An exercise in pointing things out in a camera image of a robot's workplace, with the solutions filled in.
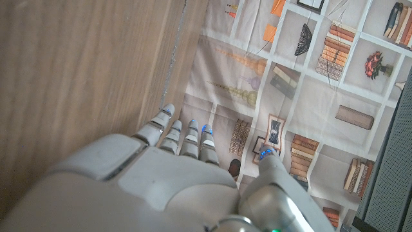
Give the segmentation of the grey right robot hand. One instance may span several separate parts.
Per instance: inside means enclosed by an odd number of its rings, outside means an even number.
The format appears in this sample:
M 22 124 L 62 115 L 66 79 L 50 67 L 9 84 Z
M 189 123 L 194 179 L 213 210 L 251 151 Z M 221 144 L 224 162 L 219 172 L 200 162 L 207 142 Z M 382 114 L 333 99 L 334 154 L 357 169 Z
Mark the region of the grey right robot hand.
M 331 231 L 271 147 L 239 191 L 218 166 L 212 128 L 186 135 L 168 104 L 133 136 L 111 134 L 55 165 L 1 221 L 2 231 Z

